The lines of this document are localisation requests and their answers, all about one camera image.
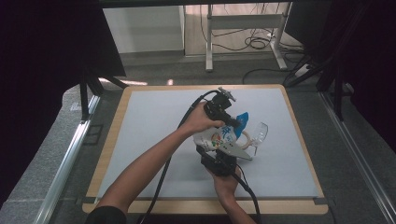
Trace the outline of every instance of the forearm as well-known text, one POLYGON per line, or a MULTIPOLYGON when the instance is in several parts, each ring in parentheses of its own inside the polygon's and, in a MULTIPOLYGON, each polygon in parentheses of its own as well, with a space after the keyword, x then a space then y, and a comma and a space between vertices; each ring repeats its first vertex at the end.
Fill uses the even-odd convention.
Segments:
POLYGON ((98 206, 112 205, 127 213, 129 205, 190 135, 177 129, 139 156, 108 188, 98 206))
POLYGON ((233 224, 256 223, 236 202, 234 197, 219 200, 233 224))

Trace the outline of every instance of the wooden border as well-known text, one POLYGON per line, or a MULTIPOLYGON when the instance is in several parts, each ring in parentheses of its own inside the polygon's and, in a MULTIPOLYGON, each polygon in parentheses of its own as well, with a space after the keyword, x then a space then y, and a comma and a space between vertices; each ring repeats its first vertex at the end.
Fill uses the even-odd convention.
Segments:
MULTIPOLYGON (((96 198, 102 180, 105 177, 106 169, 110 164, 111 155, 117 143, 117 138, 120 132, 120 127, 128 107, 128 102, 131 94, 134 91, 178 91, 178 90, 216 90, 218 85, 206 85, 206 86, 133 86, 128 87, 124 90, 120 104, 117 108, 116 115, 114 116, 110 130, 107 135, 107 139, 99 158, 99 162, 96 166, 95 172, 92 177, 92 182, 88 188, 86 197, 96 198)), ((324 199, 323 191, 318 182, 318 177, 315 172, 315 168, 312 164, 311 158, 309 157, 308 150, 298 126, 297 120, 294 116, 289 97, 286 94, 285 88, 282 85, 222 85, 222 87, 228 91, 232 90, 244 90, 244 89, 281 89, 285 102, 288 106, 290 117, 293 121, 295 130, 299 136, 302 149, 311 171, 311 175, 314 179, 315 185, 318 190, 318 197, 324 199)), ((134 201, 129 207, 130 213, 146 213, 149 208, 151 201, 134 201)), ((256 210, 252 201, 238 201, 241 207, 248 214, 255 214, 256 210)), ((97 202, 84 203, 82 209, 84 212, 91 212, 96 206, 97 202)), ((328 212, 327 204, 315 204, 314 199, 271 199, 271 200, 259 200, 259 206, 263 214, 310 214, 310 215, 322 215, 328 212)), ((225 214, 224 209, 217 200, 164 200, 157 201, 153 210, 153 214, 225 214)))

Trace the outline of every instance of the metal frame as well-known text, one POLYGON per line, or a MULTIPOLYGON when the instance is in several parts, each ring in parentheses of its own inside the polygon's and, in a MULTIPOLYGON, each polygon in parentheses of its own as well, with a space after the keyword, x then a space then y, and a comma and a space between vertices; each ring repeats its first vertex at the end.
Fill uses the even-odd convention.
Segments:
POLYGON ((349 133, 347 126, 343 121, 341 121, 335 112, 332 110, 332 99, 330 99, 327 93, 320 92, 320 98, 322 99, 323 103, 326 106, 326 109, 334 123, 336 129, 341 134, 341 137, 346 144, 349 153, 356 163, 359 171, 361 172, 361 176, 363 177, 364 181, 366 182, 367 187, 372 192, 376 202, 378 203, 379 209, 381 209, 385 219, 387 220, 388 224, 395 224, 396 223, 396 209, 393 205, 391 199, 389 198, 388 194, 385 192, 382 184, 376 178, 374 172, 370 168, 370 165, 367 163, 364 156, 361 154, 358 145, 356 144, 355 140, 353 139, 352 135, 349 133))
POLYGON ((206 41, 206 72, 213 71, 213 46, 212 30, 222 29, 255 29, 255 28, 277 28, 275 41, 271 41, 270 46, 276 57, 277 64, 281 70, 288 67, 280 54, 279 43, 285 29, 286 20, 289 15, 291 2, 288 2, 282 14, 265 15, 223 15, 213 16, 212 5, 207 5, 207 41, 206 41))
POLYGON ((73 136, 73 139, 69 145, 69 148, 64 155, 61 166, 59 167, 58 172, 56 173, 49 187, 46 198, 44 199, 44 202, 41 204, 40 209, 38 210, 35 221, 33 222, 34 224, 44 224, 50 221, 53 210, 55 209, 59 197, 64 190, 64 184, 69 177, 84 137, 88 131, 88 128, 90 127, 92 115, 99 103, 99 100, 99 96, 93 96, 91 98, 89 105, 89 116, 84 122, 81 122, 78 125, 75 135, 73 136))

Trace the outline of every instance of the metal stand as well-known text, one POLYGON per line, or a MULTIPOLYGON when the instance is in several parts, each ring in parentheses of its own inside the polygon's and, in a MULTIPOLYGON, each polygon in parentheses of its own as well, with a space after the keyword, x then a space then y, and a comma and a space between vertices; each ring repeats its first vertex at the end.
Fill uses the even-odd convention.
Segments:
POLYGON ((92 72, 85 70, 84 75, 81 77, 81 81, 79 83, 79 91, 81 97, 81 123, 85 123, 87 118, 90 116, 89 108, 88 108, 88 92, 87 86, 92 91, 92 94, 95 96, 100 96, 103 94, 104 88, 102 83, 99 80, 99 77, 105 78, 108 81, 112 82, 113 84, 125 89, 128 87, 127 84, 119 81, 114 77, 109 77, 103 74, 100 76, 93 75, 92 72))
POLYGON ((279 42, 285 29, 291 3, 287 4, 282 14, 265 15, 212 15, 212 5, 207 6, 207 42, 206 42, 206 72, 213 71, 212 30, 224 29, 265 29, 277 28, 275 41, 270 43, 271 49, 281 70, 288 67, 280 54, 279 42))

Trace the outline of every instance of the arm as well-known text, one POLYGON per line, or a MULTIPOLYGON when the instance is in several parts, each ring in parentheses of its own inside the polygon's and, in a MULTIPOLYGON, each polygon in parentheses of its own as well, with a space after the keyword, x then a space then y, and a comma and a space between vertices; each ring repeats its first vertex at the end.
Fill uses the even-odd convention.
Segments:
MULTIPOLYGON (((236 173, 240 176, 241 171, 237 168, 236 173)), ((231 175, 229 176, 216 176, 208 171, 212 176, 215 183, 215 190, 219 197, 219 202, 228 214, 233 224, 252 224, 256 223, 236 202, 235 190, 238 186, 238 181, 231 175)))
POLYGON ((224 122, 213 121, 206 116, 204 104, 198 104, 183 125, 129 164, 107 189, 96 207, 114 206, 127 214, 137 195, 187 138, 210 127, 224 125, 224 122))

